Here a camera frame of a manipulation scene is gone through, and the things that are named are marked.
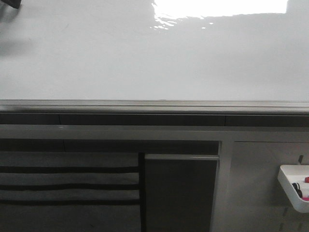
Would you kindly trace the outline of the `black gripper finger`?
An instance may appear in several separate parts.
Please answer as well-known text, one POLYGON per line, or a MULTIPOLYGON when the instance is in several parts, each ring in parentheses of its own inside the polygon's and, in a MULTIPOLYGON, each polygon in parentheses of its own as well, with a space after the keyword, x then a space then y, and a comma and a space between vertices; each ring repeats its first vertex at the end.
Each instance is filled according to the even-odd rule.
POLYGON ((0 1, 9 5, 14 9, 19 9, 21 5, 21 0, 0 0, 0 1))

